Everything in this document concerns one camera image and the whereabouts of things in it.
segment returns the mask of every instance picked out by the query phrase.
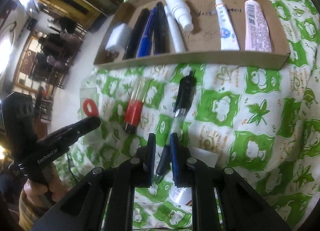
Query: tube cap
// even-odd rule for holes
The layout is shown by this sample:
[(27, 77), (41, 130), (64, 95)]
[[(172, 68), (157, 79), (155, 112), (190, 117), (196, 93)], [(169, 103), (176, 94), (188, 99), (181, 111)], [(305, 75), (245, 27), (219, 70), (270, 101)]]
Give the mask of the tube cap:
[(216, 0), (216, 5), (217, 4), (223, 4), (223, 1), (222, 0)]
[(124, 129), (124, 131), (125, 131), (126, 133), (133, 134), (133, 133), (135, 133), (136, 128), (137, 128), (137, 127), (135, 127), (135, 126), (133, 126), (133, 125), (131, 125), (131, 124), (129, 124), (129, 123), (125, 123), (123, 129)]
[(184, 32), (190, 32), (193, 30), (191, 15), (180, 16), (178, 22), (182, 26)]

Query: red ring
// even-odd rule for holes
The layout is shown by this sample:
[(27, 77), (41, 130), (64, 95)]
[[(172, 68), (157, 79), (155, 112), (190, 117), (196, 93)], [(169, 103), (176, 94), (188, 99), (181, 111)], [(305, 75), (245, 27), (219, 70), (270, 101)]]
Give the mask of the red ring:
[[(90, 106), (91, 106), (91, 112), (88, 109), (88, 104), (90, 104)], [(94, 102), (94, 100), (92, 100), (92, 99), (88, 98), (88, 99), (84, 100), (84, 102), (82, 104), (82, 108), (83, 108), (84, 113), (89, 117), (93, 117), (93, 116), (98, 117), (99, 116), (99, 111), (98, 111), (97, 105)]]

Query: red marker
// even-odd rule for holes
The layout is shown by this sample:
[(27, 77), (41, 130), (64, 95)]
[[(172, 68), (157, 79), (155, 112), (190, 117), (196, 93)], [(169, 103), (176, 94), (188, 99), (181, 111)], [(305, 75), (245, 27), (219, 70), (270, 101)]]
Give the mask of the red marker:
[(135, 84), (132, 95), (129, 99), (128, 108), (124, 116), (124, 130), (127, 133), (134, 133), (139, 122), (143, 107), (143, 100), (146, 95), (149, 80), (141, 78)]

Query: cardboard tray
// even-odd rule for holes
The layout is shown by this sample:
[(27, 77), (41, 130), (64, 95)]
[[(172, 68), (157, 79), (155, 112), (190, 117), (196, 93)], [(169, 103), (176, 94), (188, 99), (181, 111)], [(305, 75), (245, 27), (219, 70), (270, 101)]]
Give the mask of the cardboard tray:
[(244, 51), (244, 2), (246, 0), (223, 0), (230, 10), (229, 15), (238, 38), (240, 51), (220, 51), (218, 17), (215, 11), (214, 14), (212, 12), (212, 10), (215, 10), (215, 0), (185, 0), (191, 9), (194, 24), (192, 32), (182, 33), (188, 52), (175, 54), (170, 35), (168, 36), (170, 53), (166, 54), (122, 60), (124, 51), (118, 55), (112, 55), (105, 51), (109, 36), (116, 25), (127, 23), (133, 28), (142, 8), (152, 9), (158, 1), (165, 4), (165, 0), (129, 0), (121, 4), (103, 37), (94, 65), (112, 70), (123, 67), (161, 64), (216, 63), (279, 70), (290, 53), (286, 35), (269, 0), (255, 1), (259, 2), (268, 23), (272, 53)]

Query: tablecloth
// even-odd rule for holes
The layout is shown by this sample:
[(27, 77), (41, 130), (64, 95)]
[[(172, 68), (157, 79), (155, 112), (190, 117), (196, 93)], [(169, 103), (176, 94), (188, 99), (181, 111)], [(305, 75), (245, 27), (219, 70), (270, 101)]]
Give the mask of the tablecloth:
[[(215, 64), (177, 64), (113, 71), (96, 68), (83, 81), (96, 87), (103, 141), (71, 147), (72, 172), (116, 167), (134, 157), (156, 134), (156, 165), (165, 144), (180, 79), (190, 69), (196, 93), (183, 124), (182, 144), (217, 153), (218, 167), (233, 167), (297, 229), (320, 197), (319, 14), (311, 0), (270, 0), (288, 38), (290, 57), (280, 71)], [(151, 78), (134, 135), (122, 129), (133, 82)], [(74, 181), (66, 156), (56, 162), (61, 178)], [(172, 173), (150, 188), (137, 188), (133, 228), (192, 228), (191, 207), (168, 198)]]

